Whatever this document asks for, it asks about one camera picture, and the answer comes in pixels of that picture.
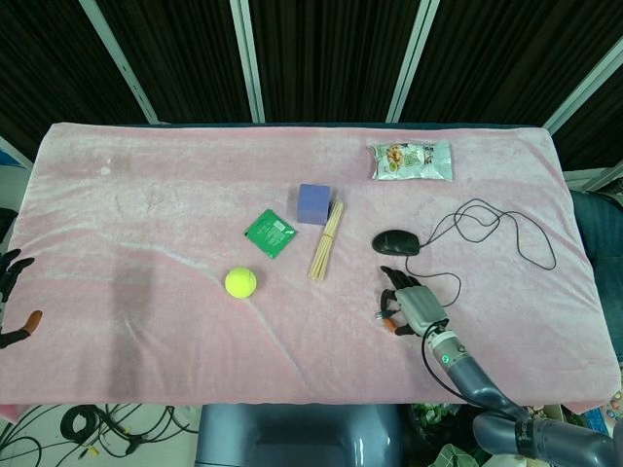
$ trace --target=green square package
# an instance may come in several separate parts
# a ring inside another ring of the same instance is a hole
[[[244,236],[273,259],[292,241],[294,235],[296,231],[271,209],[264,211],[244,233]]]

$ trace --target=tennis ball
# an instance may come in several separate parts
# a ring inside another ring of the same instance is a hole
[[[232,297],[237,299],[246,299],[257,286],[257,278],[251,269],[233,268],[225,277],[225,290]]]

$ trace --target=blue block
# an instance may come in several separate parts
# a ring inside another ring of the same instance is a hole
[[[329,220],[331,189],[324,185],[301,185],[297,219],[304,224],[324,226]]]

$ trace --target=computer mouse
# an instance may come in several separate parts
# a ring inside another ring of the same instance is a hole
[[[385,231],[372,239],[372,248],[382,255],[414,256],[420,253],[420,239],[407,231]]]

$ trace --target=pink towel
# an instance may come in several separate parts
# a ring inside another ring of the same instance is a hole
[[[368,145],[449,140],[454,182],[370,179]],[[296,223],[299,184],[346,203],[327,279],[307,270],[319,226]],[[504,222],[481,244],[448,233],[414,271],[463,279],[451,327],[521,404],[582,411],[616,391],[619,374],[549,134],[511,130],[54,125],[44,139],[12,247],[36,263],[7,307],[31,339],[0,352],[0,402],[407,403],[454,399],[427,374],[420,339],[374,319],[389,287],[371,238],[427,238],[470,198],[522,211],[549,234],[552,271],[519,257]],[[271,208],[299,232],[275,260],[243,231]],[[527,253],[548,251],[522,226]],[[252,268],[249,300],[227,295],[228,269]],[[450,277],[424,279],[447,302]]]

